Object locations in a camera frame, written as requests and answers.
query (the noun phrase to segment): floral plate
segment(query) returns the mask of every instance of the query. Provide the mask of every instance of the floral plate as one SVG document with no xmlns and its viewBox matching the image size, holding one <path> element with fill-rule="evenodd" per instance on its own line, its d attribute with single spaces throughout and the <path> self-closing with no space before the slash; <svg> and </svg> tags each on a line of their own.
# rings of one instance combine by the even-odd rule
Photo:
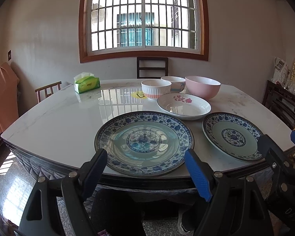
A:
<svg viewBox="0 0 295 236">
<path fill-rule="evenodd" d="M 138 111 L 106 122 L 95 137 L 95 150 L 106 149 L 107 165 L 131 176 L 163 175 L 184 162 L 194 147 L 191 130 L 180 120 L 161 112 Z"/>
<path fill-rule="evenodd" d="M 228 112 L 214 112 L 202 122 L 207 139 L 220 151 L 244 161 L 262 159 L 257 141 L 263 133 L 250 121 Z"/>
<path fill-rule="evenodd" d="M 157 104 L 162 111 L 180 120 L 198 120 L 211 111 L 210 104 L 204 99 L 182 93 L 162 95 Z"/>
</svg>

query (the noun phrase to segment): screw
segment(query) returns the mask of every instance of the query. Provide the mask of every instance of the screw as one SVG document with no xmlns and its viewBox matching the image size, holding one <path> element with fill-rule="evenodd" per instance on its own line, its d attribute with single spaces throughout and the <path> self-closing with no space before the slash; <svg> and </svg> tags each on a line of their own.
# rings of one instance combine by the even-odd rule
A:
<svg viewBox="0 0 295 236">
<path fill-rule="evenodd" d="M 44 176 L 40 176 L 39 178 L 38 178 L 38 182 L 39 183 L 42 183 L 42 182 L 44 182 L 46 180 L 46 178 L 44 177 Z"/>
<path fill-rule="evenodd" d="M 214 172 L 214 176 L 220 178 L 220 177 L 223 176 L 223 173 L 220 172 L 220 171 L 215 171 L 215 172 Z"/>
<path fill-rule="evenodd" d="M 286 185 L 286 183 L 282 183 L 281 184 L 281 189 L 282 189 L 283 192 L 286 192 L 287 191 L 287 185 Z"/>
<path fill-rule="evenodd" d="M 254 178 L 253 178 L 252 176 L 247 176 L 247 177 L 246 177 L 246 180 L 247 180 L 248 182 L 253 182 Z"/>
<path fill-rule="evenodd" d="M 78 173 L 76 171 L 71 171 L 69 173 L 69 177 L 76 177 L 78 175 Z"/>
</svg>

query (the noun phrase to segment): dark wooden chair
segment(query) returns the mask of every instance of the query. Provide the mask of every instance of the dark wooden chair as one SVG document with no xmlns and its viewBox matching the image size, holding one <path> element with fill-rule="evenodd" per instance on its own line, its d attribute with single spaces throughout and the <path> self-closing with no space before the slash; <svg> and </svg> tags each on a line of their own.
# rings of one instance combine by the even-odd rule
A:
<svg viewBox="0 0 295 236">
<path fill-rule="evenodd" d="M 280 118 L 291 130 L 295 128 L 295 95 L 268 81 L 262 104 Z"/>
<path fill-rule="evenodd" d="M 165 67 L 140 67 L 140 61 L 165 61 Z M 168 57 L 137 57 L 136 77 L 137 79 L 160 79 L 161 77 L 140 77 L 141 70 L 164 71 L 164 76 L 168 76 Z"/>
<path fill-rule="evenodd" d="M 35 90 L 35 92 L 37 92 L 37 99 L 38 99 L 38 103 L 41 102 L 41 90 L 45 90 L 45 98 L 48 98 L 49 96 L 51 96 L 53 94 L 53 87 L 54 86 L 58 86 L 58 90 L 60 90 L 60 84 L 62 84 L 61 81 L 59 82 L 55 82 L 49 85 L 46 85 L 44 87 L 38 88 Z"/>
</svg>

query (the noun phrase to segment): yellow sticker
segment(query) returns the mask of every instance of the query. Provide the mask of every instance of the yellow sticker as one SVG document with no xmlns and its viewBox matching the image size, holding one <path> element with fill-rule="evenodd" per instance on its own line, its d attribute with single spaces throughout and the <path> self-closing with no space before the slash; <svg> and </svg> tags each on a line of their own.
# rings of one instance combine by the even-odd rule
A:
<svg viewBox="0 0 295 236">
<path fill-rule="evenodd" d="M 131 97 L 134 97 L 134 98 L 147 98 L 145 96 L 145 94 L 142 92 L 142 91 L 136 91 L 136 92 L 132 92 L 131 93 Z"/>
</svg>

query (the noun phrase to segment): plate center medallion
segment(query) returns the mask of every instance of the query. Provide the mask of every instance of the plate center medallion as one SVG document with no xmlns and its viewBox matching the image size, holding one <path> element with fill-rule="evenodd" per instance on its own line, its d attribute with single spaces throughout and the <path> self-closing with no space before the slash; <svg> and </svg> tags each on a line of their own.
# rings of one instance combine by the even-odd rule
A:
<svg viewBox="0 0 295 236">
<path fill-rule="evenodd" d="M 128 147 L 139 153 L 149 153 L 159 148 L 162 143 L 161 136 L 152 130 L 136 130 L 127 137 Z"/>
<path fill-rule="evenodd" d="M 242 133 L 234 129 L 222 130 L 223 139 L 232 146 L 241 147 L 246 144 L 246 139 Z"/>
</svg>

